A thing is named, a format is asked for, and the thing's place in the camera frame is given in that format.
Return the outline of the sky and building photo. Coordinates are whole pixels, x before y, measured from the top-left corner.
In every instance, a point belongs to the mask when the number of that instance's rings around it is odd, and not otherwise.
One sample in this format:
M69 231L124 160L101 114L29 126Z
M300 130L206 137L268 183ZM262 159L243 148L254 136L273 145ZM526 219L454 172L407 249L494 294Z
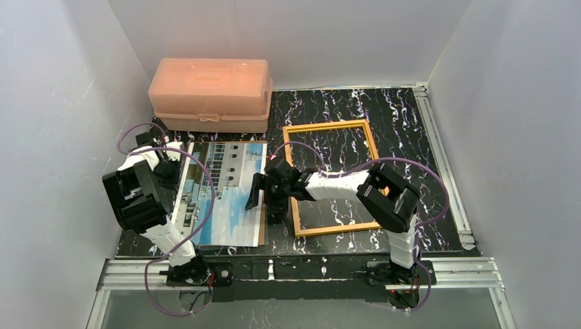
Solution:
M260 205L245 210L263 142L189 143L171 215L196 245L257 247Z

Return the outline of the yellow wooden picture frame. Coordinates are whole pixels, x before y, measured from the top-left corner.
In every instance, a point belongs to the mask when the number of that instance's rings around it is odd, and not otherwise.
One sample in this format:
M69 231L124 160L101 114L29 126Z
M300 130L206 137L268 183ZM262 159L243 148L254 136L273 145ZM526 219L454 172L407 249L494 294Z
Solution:
M369 155L371 156L372 160L379 158L379 153L377 147L375 145L375 140L373 137L373 132L369 125L369 121L366 119L359 119L359 120L351 120L351 121L337 121L337 122L326 122L326 123L310 123L304 125L288 125L282 128L282 135L284 144L277 148L284 147L284 152L287 161L292 164L292 155L291 155L291 147L290 145L290 137L289 134L294 133L301 133L301 132L316 132L316 131L323 131L323 130L339 130L339 129L346 129L346 128L361 128L364 132L365 140L367 143L367 148L369 150ZM338 234L344 232L353 232L353 231L361 231L361 230L371 230L371 229L379 229L380 225L376 222L368 222L368 223L354 223L349 225L339 225L339 226L330 226L330 227L320 227L320 228L306 228L303 229L301 227L301 221L299 217L299 205L298 201L294 198L290 199L290 206L293 219L293 227L295 231L296 237L303 237L303 236L317 236L317 235L324 235L324 234Z

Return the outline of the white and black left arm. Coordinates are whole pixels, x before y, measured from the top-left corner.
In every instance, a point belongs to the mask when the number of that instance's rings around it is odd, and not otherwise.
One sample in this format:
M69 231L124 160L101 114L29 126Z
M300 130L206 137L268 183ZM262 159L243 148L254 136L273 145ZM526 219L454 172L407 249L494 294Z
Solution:
M112 211L124 231L150 240L165 255L171 268L164 272L174 282L205 284L211 272L192 242L184 239L169 219L177 183L178 161L175 151L158 151L149 133L136 136L136 147L116 170L102 176Z

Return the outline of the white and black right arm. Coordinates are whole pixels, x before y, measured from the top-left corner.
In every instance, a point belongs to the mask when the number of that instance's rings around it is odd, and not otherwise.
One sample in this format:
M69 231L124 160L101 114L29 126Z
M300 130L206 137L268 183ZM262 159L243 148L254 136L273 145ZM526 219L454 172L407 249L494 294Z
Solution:
M254 174L245 210L264 201L268 210L282 213L288 209L291 198L309 202L342 199L362 204L388 233L388 269L377 278L402 284L416 281L419 250L415 245L415 226L419 192L386 164L377 162L352 173L300 171L274 156L267 161L264 173Z

